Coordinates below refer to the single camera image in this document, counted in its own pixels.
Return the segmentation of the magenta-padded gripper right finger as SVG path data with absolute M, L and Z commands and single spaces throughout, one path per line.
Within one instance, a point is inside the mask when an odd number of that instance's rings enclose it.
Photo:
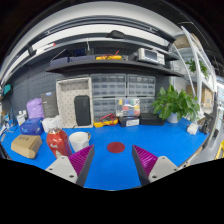
M 166 156 L 157 157 L 136 145 L 132 146 L 132 157 L 142 186 L 155 182 L 179 170 Z

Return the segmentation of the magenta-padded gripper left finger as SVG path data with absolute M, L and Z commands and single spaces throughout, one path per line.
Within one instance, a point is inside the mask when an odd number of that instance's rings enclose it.
M 94 146 L 90 145 L 69 157 L 61 156 L 47 167 L 46 170 L 56 176 L 83 187 L 94 155 Z

